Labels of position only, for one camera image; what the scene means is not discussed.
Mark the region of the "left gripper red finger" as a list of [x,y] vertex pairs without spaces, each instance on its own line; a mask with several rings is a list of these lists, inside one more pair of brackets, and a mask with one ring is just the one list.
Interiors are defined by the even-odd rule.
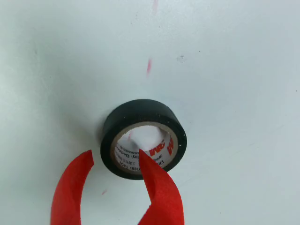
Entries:
[[81,224],[83,187],[93,166],[92,151],[88,150],[66,167],[54,192],[50,213],[51,225]]
[[182,199],[172,178],[142,150],[139,166],[151,201],[139,224],[184,225]]

